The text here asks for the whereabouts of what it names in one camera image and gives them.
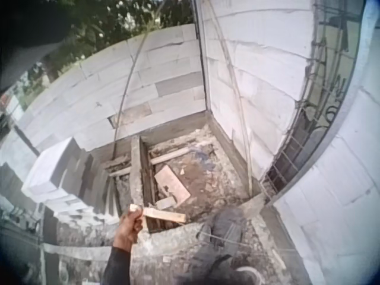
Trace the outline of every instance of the stack of concrete blocks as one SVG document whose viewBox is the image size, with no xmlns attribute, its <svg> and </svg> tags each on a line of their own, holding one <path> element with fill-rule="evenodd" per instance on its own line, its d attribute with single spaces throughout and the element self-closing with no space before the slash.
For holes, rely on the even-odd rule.
<svg viewBox="0 0 380 285">
<path fill-rule="evenodd" d="M 45 89 L 17 122 L 33 146 L 43 151 L 69 137 L 86 151 L 111 143 L 115 115 L 142 38 L 107 47 Z M 148 35 L 122 110 L 117 139 L 205 110 L 194 24 Z"/>
<path fill-rule="evenodd" d="M 119 221 L 113 179 L 73 138 L 41 153 L 22 191 L 33 201 L 44 203 L 58 220 L 70 226 Z"/>
</svg>

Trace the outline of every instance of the concrete floor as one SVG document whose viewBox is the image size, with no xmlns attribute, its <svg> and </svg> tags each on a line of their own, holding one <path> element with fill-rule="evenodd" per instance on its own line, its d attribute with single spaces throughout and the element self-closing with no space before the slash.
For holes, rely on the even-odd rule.
<svg viewBox="0 0 380 285">
<path fill-rule="evenodd" d="M 186 213 L 191 222 L 202 222 L 218 209 L 227 205 L 238 206 L 248 200 L 238 174 L 208 126 L 189 135 L 157 144 L 150 148 L 150 154 L 151 157 L 159 156 L 169 150 L 204 140 L 211 140 L 213 143 L 165 163 L 172 168 L 192 194 L 189 201 L 175 210 Z M 161 167 L 163 165 L 158 164 L 156 171 Z M 126 208 L 130 201 L 128 175 L 118 179 L 118 191 L 122 208 Z M 239 248 L 238 254 L 232 259 L 232 267 L 246 265 L 255 267 L 262 274 L 266 284 L 292 284 L 290 274 L 273 252 L 275 245 L 261 216 L 247 218 L 243 242 L 248 247 Z M 58 224 L 58 244 L 109 246 L 112 244 L 116 228 L 117 225 L 70 229 L 64 224 Z M 188 261 L 199 247 L 200 244 L 195 244 L 171 255 L 134 258 L 131 265 L 133 284 L 172 284 L 174 276 L 186 270 Z M 67 256 L 61 256 L 61 261 L 67 264 L 69 284 L 83 280 L 99 282 L 106 266 L 105 261 L 82 261 Z"/>
</svg>

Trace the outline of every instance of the sleeve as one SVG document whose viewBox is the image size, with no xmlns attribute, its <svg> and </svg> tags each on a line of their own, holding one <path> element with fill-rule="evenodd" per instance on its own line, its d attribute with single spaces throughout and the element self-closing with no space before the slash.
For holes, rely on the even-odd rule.
<svg viewBox="0 0 380 285">
<path fill-rule="evenodd" d="M 131 254 L 119 248 L 112 247 L 102 285 L 129 285 L 129 266 Z"/>
</svg>

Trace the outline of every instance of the window grille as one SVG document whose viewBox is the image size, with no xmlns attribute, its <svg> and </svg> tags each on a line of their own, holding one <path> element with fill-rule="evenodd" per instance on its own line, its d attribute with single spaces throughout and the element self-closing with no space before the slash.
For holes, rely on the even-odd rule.
<svg viewBox="0 0 380 285">
<path fill-rule="evenodd" d="M 345 98 L 354 70 L 364 1 L 316 1 L 312 59 L 302 100 L 284 145 L 263 185 L 279 193 L 324 139 Z"/>
</svg>

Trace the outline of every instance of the construction site wall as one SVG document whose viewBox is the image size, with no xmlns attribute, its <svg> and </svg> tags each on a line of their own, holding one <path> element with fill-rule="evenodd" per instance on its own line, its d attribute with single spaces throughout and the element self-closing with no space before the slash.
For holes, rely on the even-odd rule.
<svg viewBox="0 0 380 285">
<path fill-rule="evenodd" d="M 133 59 L 143 36 L 119 42 L 53 82 L 17 122 L 39 151 L 68 137 L 90 151 L 111 143 Z M 193 24 L 151 32 L 123 104 L 117 139 L 205 110 Z"/>
<path fill-rule="evenodd" d="M 368 58 L 362 85 L 332 143 L 275 203 L 313 284 L 368 284 L 380 265 L 378 29 Z"/>
<path fill-rule="evenodd" d="M 198 1 L 210 107 L 245 158 L 234 73 L 257 179 L 284 141 L 302 95 L 314 32 L 312 4 L 311 0 Z"/>
</svg>

